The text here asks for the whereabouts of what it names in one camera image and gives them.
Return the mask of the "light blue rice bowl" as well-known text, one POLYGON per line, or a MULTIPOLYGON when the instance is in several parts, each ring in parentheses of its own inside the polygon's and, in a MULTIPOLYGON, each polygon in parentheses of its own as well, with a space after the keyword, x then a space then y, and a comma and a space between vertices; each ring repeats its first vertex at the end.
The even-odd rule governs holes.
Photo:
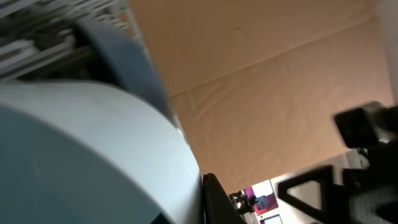
POLYGON ((99 83, 1 86, 2 223, 202 223, 181 131, 99 83))

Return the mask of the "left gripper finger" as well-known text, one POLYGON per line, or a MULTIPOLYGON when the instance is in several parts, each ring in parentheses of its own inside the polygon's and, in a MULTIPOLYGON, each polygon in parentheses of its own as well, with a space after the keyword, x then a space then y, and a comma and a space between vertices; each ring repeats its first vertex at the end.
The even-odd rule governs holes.
POLYGON ((212 173, 203 176, 203 205, 206 224, 246 224, 212 173))

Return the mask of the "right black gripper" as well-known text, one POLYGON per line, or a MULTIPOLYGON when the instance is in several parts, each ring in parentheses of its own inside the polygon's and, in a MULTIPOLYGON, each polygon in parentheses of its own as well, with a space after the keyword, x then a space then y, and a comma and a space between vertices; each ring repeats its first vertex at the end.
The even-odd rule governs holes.
MULTIPOLYGON (((349 188, 349 214, 354 223, 397 223, 397 106, 382 113, 387 129, 396 139, 375 147, 354 148, 367 162, 363 169, 346 169, 343 180, 349 188)), ((277 178, 277 184, 317 166, 306 167, 277 178)), ((344 164, 333 164, 333 181, 342 184, 344 164)), ((292 196, 314 208, 321 208, 320 184, 309 181, 288 189, 292 196)), ((283 224, 311 224, 320 221, 304 214, 277 196, 283 224)))

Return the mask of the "dark blue plate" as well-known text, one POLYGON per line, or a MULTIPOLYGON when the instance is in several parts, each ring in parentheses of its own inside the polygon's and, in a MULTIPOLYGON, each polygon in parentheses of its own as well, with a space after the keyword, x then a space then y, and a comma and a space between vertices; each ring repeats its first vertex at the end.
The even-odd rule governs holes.
POLYGON ((73 34, 77 47, 91 47, 98 56, 86 66, 91 79, 131 92, 172 119, 162 80, 139 44, 120 29, 92 20, 76 22, 73 34))

